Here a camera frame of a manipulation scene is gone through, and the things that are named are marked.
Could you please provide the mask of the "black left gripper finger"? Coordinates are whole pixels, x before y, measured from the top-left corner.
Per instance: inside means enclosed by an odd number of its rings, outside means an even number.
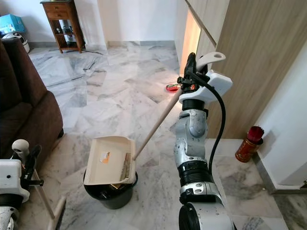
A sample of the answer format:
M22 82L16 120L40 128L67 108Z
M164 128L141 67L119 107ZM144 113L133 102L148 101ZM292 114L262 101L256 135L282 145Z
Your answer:
M29 152L29 166L35 166L37 162L37 158L40 155L42 150L41 145L35 145L31 151Z

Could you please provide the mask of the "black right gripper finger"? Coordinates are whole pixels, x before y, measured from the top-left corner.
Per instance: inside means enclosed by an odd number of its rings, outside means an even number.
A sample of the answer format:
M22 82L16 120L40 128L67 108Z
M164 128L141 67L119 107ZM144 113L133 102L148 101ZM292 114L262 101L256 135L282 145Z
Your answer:
M189 77L190 74L195 74L197 70L197 55L194 52L191 52L187 57L186 62L186 77Z

